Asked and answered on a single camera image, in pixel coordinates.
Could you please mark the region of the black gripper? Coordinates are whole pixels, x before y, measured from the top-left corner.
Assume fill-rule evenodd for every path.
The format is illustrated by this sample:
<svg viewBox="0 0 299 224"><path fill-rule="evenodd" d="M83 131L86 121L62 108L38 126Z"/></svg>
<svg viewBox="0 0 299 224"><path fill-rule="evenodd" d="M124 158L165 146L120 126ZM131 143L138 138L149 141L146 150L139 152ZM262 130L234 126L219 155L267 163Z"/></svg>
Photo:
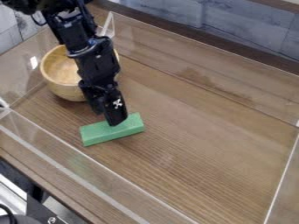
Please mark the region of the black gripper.
<svg viewBox="0 0 299 224"><path fill-rule="evenodd" d="M80 77L79 88L92 111L104 113L110 126L127 119L127 105L119 91L116 76L120 65L110 37L71 38L68 57L75 60Z"/></svg>

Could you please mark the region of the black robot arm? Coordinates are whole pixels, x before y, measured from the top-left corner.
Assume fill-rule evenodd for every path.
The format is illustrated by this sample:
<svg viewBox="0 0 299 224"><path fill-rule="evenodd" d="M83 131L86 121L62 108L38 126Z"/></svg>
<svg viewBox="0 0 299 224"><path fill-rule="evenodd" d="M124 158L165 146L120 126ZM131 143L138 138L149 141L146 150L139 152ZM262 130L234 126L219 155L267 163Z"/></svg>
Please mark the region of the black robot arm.
<svg viewBox="0 0 299 224"><path fill-rule="evenodd" d="M98 35L98 24L87 8L91 1L0 0L0 3L28 16L42 13L68 57L75 60L79 88L88 105L98 115L104 115L110 126L118 126L128 117L116 81L120 65L111 37Z"/></svg>

